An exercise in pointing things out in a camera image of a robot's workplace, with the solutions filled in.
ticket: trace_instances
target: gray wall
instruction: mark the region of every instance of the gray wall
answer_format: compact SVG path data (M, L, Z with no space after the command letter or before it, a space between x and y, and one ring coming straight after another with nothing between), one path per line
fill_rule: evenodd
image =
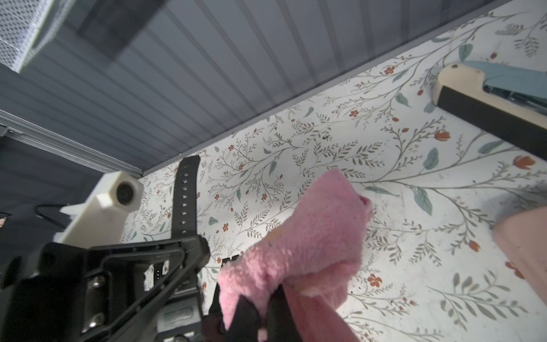
M0 108L146 170L488 2L79 0Z
M102 174L49 152L0 139L0 211L11 213L0 228L0 266L51 241L59 228L34 215L40 204L84 202ZM42 212L68 224L55 209Z

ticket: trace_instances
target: pink cloth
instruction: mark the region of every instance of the pink cloth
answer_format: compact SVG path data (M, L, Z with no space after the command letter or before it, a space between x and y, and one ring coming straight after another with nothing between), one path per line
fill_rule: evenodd
M229 328L239 296L266 316L270 295L283 284L304 342L358 341L336 313L347 283L361 265L365 227L373 206L339 170L314 181L294 213L218 277L220 306Z

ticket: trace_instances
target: white surface with floral pattern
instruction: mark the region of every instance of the white surface with floral pattern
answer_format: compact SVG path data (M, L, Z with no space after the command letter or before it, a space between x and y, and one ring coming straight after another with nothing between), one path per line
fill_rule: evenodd
M361 339L544 341L547 308L490 228L546 203L547 163L435 108L430 93L461 60L545 71L546 27L546 1L512 1L200 151L204 309L220 260L282 223L337 167L375 203L339 310ZM141 179L124 242L170 237L177 165Z

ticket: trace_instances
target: metal screw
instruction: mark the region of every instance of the metal screw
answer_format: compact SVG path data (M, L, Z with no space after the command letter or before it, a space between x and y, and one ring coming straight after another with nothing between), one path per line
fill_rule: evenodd
M177 335L174 337L173 342L188 342L188 339L184 336Z
M103 324L104 324L104 314L102 312L99 312L98 314L94 315L91 318L91 321L89 321L89 328L93 329Z
M91 282L92 282L91 286L93 286L93 288L101 288L106 283L106 279L104 278L104 276L98 275L95 278L93 278Z

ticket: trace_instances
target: mesh basket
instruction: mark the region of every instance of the mesh basket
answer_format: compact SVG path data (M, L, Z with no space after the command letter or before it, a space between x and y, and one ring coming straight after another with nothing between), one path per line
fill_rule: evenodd
M0 63L20 72L55 37L74 1L0 0Z

